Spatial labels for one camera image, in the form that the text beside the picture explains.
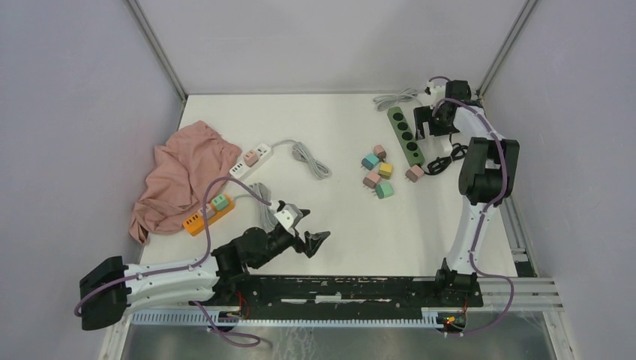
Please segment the green power strip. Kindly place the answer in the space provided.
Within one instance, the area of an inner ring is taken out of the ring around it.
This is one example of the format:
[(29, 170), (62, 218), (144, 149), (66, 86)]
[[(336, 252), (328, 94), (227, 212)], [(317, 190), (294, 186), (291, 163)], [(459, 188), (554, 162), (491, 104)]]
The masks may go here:
[(407, 118), (402, 109), (399, 106), (388, 108), (387, 117), (400, 143), (407, 163), (411, 167), (415, 165), (421, 167), (425, 162), (425, 157), (416, 142), (415, 134), (407, 123)]

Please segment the pink charger plug end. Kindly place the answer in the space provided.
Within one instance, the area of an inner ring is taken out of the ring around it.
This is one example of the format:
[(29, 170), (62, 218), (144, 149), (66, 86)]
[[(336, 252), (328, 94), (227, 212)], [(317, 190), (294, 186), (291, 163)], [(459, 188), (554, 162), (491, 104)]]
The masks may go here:
[(380, 161), (384, 161), (387, 156), (386, 150), (382, 145), (375, 145), (373, 147), (373, 154), (378, 157)]

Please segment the yellow charger plug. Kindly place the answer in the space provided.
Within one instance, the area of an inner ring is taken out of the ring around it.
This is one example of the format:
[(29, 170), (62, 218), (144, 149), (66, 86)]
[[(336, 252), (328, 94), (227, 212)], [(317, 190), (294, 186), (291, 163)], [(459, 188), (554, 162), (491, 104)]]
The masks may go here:
[(390, 163), (381, 162), (378, 168), (378, 174), (382, 179), (390, 179), (394, 171), (394, 166)]

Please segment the pink charger plug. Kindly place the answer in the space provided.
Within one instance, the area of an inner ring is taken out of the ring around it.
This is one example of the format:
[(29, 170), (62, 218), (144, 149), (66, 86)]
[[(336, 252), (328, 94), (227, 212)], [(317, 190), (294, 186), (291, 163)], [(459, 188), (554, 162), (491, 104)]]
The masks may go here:
[(370, 171), (363, 178), (362, 184), (367, 188), (374, 189), (380, 183), (381, 179), (382, 177), (379, 173)]

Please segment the teal usb charger plug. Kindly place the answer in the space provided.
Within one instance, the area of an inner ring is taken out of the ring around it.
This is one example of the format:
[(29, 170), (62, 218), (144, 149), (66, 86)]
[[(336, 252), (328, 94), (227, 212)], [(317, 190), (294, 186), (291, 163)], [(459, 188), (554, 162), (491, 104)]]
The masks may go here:
[(373, 170), (381, 160), (373, 153), (370, 153), (361, 159), (361, 165), (366, 170)]

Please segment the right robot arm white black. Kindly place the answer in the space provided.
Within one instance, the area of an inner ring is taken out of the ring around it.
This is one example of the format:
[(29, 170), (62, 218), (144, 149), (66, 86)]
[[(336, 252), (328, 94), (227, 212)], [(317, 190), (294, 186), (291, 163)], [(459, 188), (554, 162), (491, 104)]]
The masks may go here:
[(460, 223), (433, 285), (435, 300), (452, 306), (463, 294), (473, 295), (484, 274), (477, 267), (479, 251), (491, 218), (512, 193), (520, 145), (495, 130), (473, 100), (467, 81), (433, 76), (424, 92), (431, 104), (415, 110), (416, 120), (426, 123), (433, 135), (460, 133), (469, 138), (458, 176)]

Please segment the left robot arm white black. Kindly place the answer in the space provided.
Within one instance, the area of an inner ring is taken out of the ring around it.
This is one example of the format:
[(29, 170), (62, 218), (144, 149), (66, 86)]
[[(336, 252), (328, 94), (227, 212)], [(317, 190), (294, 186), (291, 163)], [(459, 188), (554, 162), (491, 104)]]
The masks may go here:
[(331, 235), (329, 231), (299, 233), (297, 223), (309, 210), (290, 207), (277, 212), (277, 224), (267, 232), (246, 229), (206, 254), (205, 259), (155, 265), (126, 264), (121, 256), (105, 259), (79, 281), (80, 300), (74, 309), (84, 331), (111, 326), (146, 308), (179, 302), (229, 304), (236, 284), (250, 269), (258, 269), (292, 248), (311, 258)]

